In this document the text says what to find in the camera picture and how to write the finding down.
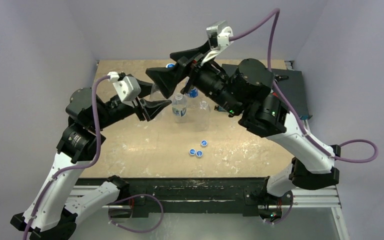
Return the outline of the clear bottle blue cap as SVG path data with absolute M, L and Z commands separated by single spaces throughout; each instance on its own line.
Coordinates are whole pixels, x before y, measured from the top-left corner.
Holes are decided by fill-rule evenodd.
M 159 87 L 155 83 L 153 83 L 152 88 L 151 88 L 151 92 L 149 95 L 149 100 L 151 102 L 156 102 L 156 101 L 165 101 L 167 99 L 163 96 Z M 164 111 L 162 110 L 160 113 L 158 113 L 158 115 L 153 120 L 159 121 L 162 118 L 163 113 L 164 113 Z

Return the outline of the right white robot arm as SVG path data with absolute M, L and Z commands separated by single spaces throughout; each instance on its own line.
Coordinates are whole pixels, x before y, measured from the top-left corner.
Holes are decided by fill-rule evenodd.
M 272 93 L 274 74 L 259 60 L 242 60 L 232 74 L 213 59 L 205 61 L 210 46 L 173 52 L 173 67 L 152 67 L 146 75 L 169 98 L 177 85 L 187 79 L 182 93 L 191 88 L 201 91 L 230 117 L 240 116 L 239 124 L 248 132 L 273 141 L 293 155 L 291 163 L 270 176 L 260 196 L 274 203 L 295 187 L 318 190 L 339 183 L 340 172 L 334 166 L 340 152 L 337 145 L 325 145 L 306 133 L 302 121 L 278 93 Z

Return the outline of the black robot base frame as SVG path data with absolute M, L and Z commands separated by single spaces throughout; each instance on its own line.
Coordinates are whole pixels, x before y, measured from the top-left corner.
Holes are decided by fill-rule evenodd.
M 281 197 L 266 192 L 266 177 L 140 178 L 127 177 L 128 189 L 109 205 L 110 214 L 120 218 L 147 218 L 150 214 L 240 214 L 268 221 L 281 218 L 293 205 L 293 193 Z

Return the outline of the green label water bottle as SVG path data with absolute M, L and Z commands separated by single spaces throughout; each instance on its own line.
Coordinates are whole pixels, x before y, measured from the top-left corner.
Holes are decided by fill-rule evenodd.
M 181 93 L 173 95 L 171 104 L 172 113 L 176 123 L 183 123 L 186 120 L 187 98 Z

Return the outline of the blue label Pocari bottle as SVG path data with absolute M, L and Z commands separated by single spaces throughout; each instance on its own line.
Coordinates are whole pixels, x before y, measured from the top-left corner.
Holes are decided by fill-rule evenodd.
M 191 89 L 187 94 L 186 96 L 188 98 L 191 98 L 191 99 L 195 99 L 199 96 L 199 91 L 196 87 L 194 87 L 193 89 Z

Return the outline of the clear bottle white cap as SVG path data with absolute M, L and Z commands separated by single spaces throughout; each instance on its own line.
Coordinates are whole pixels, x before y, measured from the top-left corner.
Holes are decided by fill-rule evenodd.
M 196 127 L 199 131 L 206 131 L 210 125 L 210 106 L 206 100 L 202 100 L 196 113 Z

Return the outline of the blue white bottle cap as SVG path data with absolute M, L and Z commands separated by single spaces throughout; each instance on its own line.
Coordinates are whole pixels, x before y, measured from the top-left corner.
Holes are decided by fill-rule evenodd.
M 201 150 L 198 150 L 195 155 L 198 157 L 198 158 L 201 158 L 203 156 L 203 152 Z

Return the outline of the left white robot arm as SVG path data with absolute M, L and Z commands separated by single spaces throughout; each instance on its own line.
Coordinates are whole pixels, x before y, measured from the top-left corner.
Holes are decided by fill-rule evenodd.
M 76 90 L 66 107 L 68 127 L 59 140 L 51 169 L 34 201 L 10 223 L 25 240 L 67 240 L 77 226 L 105 205 L 126 203 L 131 209 L 137 199 L 129 183 L 119 176 L 106 178 L 96 189 L 69 201 L 69 195 L 85 169 L 101 155 L 105 137 L 101 131 L 135 115 L 140 121 L 153 120 L 170 100 L 147 101 L 152 85 L 130 74 L 110 72 L 89 88 Z

